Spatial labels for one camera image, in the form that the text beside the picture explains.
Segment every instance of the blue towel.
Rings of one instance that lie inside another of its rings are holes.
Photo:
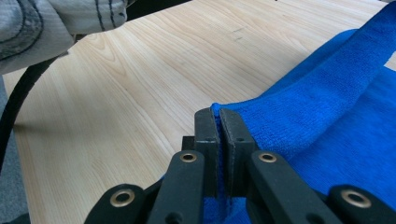
[[[395,50],[393,2],[261,96],[212,109],[218,122],[221,108],[238,112],[259,148],[281,154],[312,189],[354,185],[396,210],[396,73],[384,66]],[[205,199],[205,223],[249,223],[244,199]]]

